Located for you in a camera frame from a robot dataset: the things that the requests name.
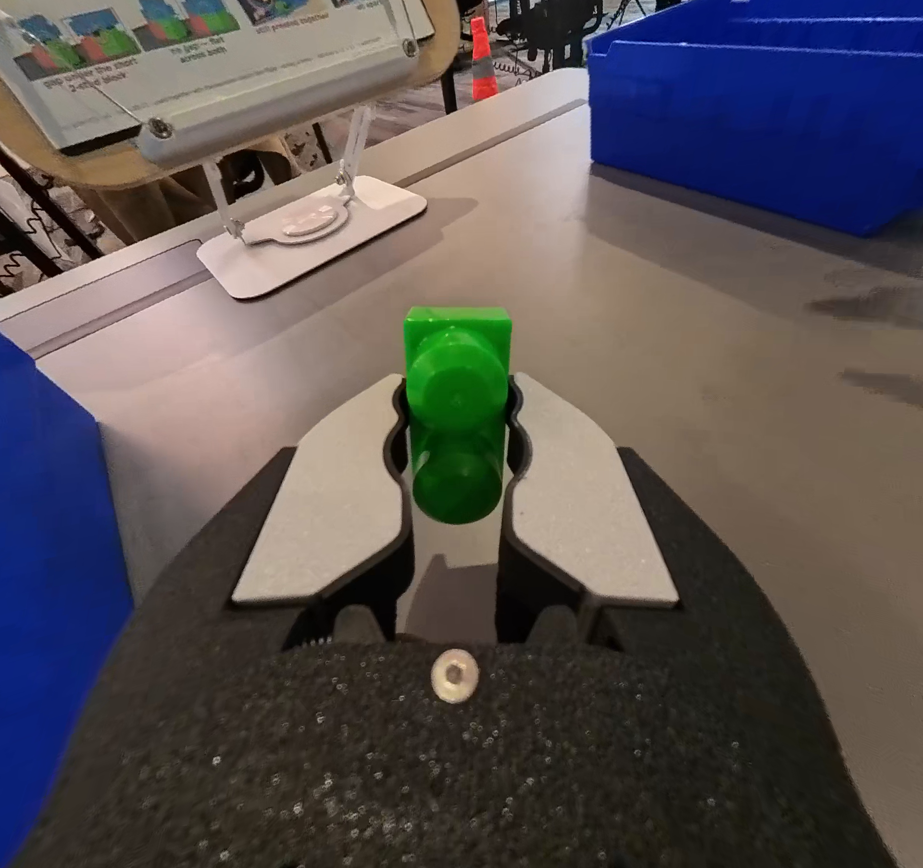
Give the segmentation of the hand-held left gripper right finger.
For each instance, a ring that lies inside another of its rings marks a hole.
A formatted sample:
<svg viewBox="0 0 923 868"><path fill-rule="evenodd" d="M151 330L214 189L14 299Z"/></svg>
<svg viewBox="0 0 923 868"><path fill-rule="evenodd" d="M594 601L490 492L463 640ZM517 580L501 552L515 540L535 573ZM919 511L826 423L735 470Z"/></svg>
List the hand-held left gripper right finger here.
<svg viewBox="0 0 923 868"><path fill-rule="evenodd" d="M530 612L675 608L677 588L603 428L519 371L508 429L499 594Z"/></svg>

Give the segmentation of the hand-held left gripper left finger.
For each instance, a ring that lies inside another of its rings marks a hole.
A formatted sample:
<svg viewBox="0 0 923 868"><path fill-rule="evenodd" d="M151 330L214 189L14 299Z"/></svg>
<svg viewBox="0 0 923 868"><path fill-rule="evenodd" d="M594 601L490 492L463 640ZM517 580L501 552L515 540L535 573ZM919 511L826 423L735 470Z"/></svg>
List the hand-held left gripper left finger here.
<svg viewBox="0 0 923 868"><path fill-rule="evenodd" d="M402 377L338 406L295 446L231 601L293 606L327 599L409 533L405 488L387 464L400 429Z"/></svg>

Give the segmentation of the green mega block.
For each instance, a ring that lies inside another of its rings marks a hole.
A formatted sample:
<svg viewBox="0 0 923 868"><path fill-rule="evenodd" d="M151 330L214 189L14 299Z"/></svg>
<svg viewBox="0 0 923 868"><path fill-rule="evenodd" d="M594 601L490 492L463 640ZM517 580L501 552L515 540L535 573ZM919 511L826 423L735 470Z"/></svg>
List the green mega block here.
<svg viewBox="0 0 923 868"><path fill-rule="evenodd" d="M412 496L439 523L478 522L503 491L511 316L415 306L403 334Z"/></svg>

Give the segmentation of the blue storage bin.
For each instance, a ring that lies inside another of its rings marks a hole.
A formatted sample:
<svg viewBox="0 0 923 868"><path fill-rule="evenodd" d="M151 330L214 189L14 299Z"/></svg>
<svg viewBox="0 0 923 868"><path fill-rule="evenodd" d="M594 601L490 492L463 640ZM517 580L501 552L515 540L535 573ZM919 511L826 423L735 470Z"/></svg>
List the blue storage bin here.
<svg viewBox="0 0 923 868"><path fill-rule="evenodd" d="M922 0L688 0L586 65L596 164L856 237L921 212Z"/></svg>
<svg viewBox="0 0 923 868"><path fill-rule="evenodd" d="M98 423L2 336L2 866L133 607Z"/></svg>

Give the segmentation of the orange traffic cone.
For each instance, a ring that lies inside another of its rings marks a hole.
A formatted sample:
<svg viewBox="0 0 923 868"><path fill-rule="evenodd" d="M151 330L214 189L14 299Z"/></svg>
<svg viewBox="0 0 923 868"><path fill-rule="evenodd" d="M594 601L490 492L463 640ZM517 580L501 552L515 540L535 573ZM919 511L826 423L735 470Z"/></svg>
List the orange traffic cone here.
<svg viewBox="0 0 923 868"><path fill-rule="evenodd" d="M473 42L471 72L473 101L483 101L499 94L486 21L474 16L470 21Z"/></svg>

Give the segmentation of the black office chair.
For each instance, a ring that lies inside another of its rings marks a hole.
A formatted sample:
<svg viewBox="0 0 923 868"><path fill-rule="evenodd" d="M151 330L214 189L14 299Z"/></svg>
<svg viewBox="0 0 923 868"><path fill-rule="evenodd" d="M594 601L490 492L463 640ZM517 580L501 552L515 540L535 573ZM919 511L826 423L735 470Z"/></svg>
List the black office chair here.
<svg viewBox="0 0 923 868"><path fill-rule="evenodd" d="M542 72L583 66L583 41L604 18L604 0L510 0L510 15L498 23L499 38L542 58Z"/></svg>

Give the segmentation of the instruction board on white stand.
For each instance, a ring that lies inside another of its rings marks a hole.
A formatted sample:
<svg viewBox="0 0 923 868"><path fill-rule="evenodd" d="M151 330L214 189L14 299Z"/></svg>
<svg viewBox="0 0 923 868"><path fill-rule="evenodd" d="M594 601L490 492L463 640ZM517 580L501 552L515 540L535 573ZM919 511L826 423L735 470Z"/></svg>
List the instruction board on white stand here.
<svg viewBox="0 0 923 868"><path fill-rule="evenodd" d="M200 166L222 226L198 251L237 300L264 297L421 216L359 173L374 103L446 71L455 0L1 0L2 145L88 189ZM237 214L219 162L352 110L327 185Z"/></svg>

